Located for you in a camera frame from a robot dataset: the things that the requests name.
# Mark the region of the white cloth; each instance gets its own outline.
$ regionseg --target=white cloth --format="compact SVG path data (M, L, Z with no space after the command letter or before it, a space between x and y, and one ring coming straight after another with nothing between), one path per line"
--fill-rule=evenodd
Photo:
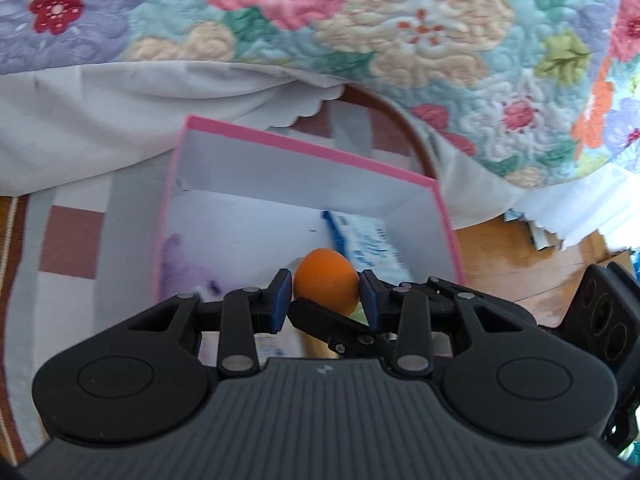
M626 248L634 243L626 236L635 235L640 225L640 177L606 164L580 180L529 191L513 209L557 233L563 248L580 243L595 230L612 238L611 243L607 240L610 249Z
M527 190L487 171L465 153L390 99L393 106L422 138L438 173L440 188L454 229L495 218L526 195Z
M197 114L289 126L338 98L342 81L280 67L123 62L0 77L0 194L124 168L176 146Z

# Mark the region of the floral quilt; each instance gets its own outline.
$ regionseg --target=floral quilt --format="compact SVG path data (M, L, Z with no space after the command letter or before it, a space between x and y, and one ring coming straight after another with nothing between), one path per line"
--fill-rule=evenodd
M0 0L0 73L175 59L361 83L516 186L638 165L640 0Z

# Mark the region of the orange flower pattern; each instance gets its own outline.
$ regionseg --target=orange flower pattern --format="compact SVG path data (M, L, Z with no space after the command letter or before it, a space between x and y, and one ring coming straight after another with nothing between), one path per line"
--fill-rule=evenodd
M571 136L580 142L575 150L575 160L580 158L585 146L591 149L602 146L605 115L611 108L613 96L613 83L605 80L610 64L610 58L606 57L600 66L591 95L571 129Z

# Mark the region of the orange ball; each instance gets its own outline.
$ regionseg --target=orange ball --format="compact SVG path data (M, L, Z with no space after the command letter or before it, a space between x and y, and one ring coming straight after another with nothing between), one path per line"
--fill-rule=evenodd
M340 253L331 249L311 251L300 262L293 277L293 297L305 298L350 316L358 306L358 273Z

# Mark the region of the purple stain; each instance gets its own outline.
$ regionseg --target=purple stain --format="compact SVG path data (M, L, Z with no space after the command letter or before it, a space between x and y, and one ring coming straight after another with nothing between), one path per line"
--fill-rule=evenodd
M173 233L162 244L161 299L165 300L180 292L195 292L199 287L208 288L216 296L222 293L212 270L191 263L184 253L182 236Z

